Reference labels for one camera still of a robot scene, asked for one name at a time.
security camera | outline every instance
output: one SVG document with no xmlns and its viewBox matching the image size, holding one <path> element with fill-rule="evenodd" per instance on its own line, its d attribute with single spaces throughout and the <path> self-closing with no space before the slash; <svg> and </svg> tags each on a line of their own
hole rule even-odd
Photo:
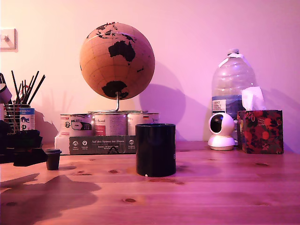
<svg viewBox="0 0 300 225">
<path fill-rule="evenodd" d="M 213 134 L 209 140 L 208 145 L 214 150 L 231 150 L 235 142 L 231 137 L 234 130 L 233 118 L 224 112 L 219 112 L 212 115 L 209 119 L 210 131 Z"/>
</svg>

water bottle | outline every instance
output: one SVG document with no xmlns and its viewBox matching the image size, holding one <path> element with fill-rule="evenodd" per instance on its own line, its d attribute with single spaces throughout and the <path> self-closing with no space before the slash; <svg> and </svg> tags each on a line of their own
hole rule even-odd
<svg viewBox="0 0 300 225">
<path fill-rule="evenodd" d="M 237 113 L 245 110 L 241 91 L 256 85 L 253 69 L 238 49 L 230 49 L 212 79 L 212 114 L 227 113 L 235 122 L 232 137 L 237 145 Z"/>
</svg>

cork globe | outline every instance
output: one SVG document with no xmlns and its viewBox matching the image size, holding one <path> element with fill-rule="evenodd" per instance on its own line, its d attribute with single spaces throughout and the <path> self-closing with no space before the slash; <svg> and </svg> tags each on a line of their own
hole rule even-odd
<svg viewBox="0 0 300 225">
<path fill-rule="evenodd" d="M 107 23 L 85 39 L 80 51 L 80 69 L 87 84 L 98 94 L 128 99 L 150 83 L 155 58 L 147 38 L 132 26 Z"/>
</svg>

box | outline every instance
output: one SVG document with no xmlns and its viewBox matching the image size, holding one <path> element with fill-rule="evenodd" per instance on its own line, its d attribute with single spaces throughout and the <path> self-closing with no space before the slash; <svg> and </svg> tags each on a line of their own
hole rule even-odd
<svg viewBox="0 0 300 225">
<path fill-rule="evenodd" d="M 70 155 L 135 154 L 135 135 L 69 137 Z"/>
<path fill-rule="evenodd" d="M 238 111 L 238 147 L 246 153 L 283 154 L 281 110 Z"/>
</svg>

black container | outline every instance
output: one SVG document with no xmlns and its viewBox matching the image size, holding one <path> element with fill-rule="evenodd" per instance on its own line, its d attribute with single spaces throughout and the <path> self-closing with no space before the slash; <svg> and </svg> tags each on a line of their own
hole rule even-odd
<svg viewBox="0 0 300 225">
<path fill-rule="evenodd" d="M 176 173 L 175 125 L 137 124 L 136 172 L 142 176 L 165 177 Z"/>
<path fill-rule="evenodd" d="M 60 163 L 61 150 L 47 149 L 47 150 L 45 150 L 45 153 L 48 156 L 47 163 L 46 163 L 47 169 L 48 170 L 58 170 L 58 166 Z"/>
</svg>

